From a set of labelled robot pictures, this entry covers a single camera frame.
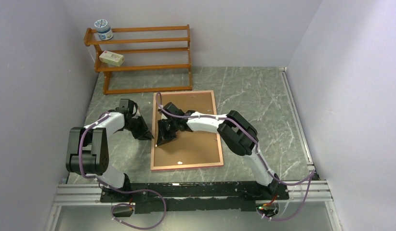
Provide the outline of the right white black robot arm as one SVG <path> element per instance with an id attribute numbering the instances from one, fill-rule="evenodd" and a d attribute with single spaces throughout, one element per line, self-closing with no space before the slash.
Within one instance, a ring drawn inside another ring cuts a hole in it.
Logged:
<path id="1" fill-rule="evenodd" d="M 235 110 L 223 115 L 203 114 L 194 110 L 183 112 L 173 103 L 159 105 L 158 112 L 164 118 L 158 121 L 157 146 L 174 140 L 179 131 L 218 134 L 234 154 L 243 157 L 249 164 L 259 186 L 259 195 L 265 200 L 276 195 L 276 174 L 259 150 L 257 130 L 240 113 Z"/>

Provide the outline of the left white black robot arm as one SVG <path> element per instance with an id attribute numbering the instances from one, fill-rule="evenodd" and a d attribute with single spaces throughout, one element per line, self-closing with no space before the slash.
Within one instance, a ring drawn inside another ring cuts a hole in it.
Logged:
<path id="1" fill-rule="evenodd" d="M 66 169 L 85 179 L 95 179 L 108 189 L 119 202 L 132 195 L 129 177 L 109 162 L 108 139 L 119 131 L 129 131 L 133 138 L 150 141 L 150 132 L 138 108 L 130 99 L 121 99 L 118 107 L 102 113 L 98 119 L 84 127 L 69 131 Z"/>

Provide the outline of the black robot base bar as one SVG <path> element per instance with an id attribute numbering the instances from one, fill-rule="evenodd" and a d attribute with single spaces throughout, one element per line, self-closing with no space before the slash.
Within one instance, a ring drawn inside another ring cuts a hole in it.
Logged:
<path id="1" fill-rule="evenodd" d="M 123 193 L 104 187 L 102 203 L 135 204 L 136 214 L 166 211 L 227 210 L 255 211 L 256 206 L 288 200 L 287 187 L 277 184 L 272 192 L 255 181 L 130 183 Z"/>

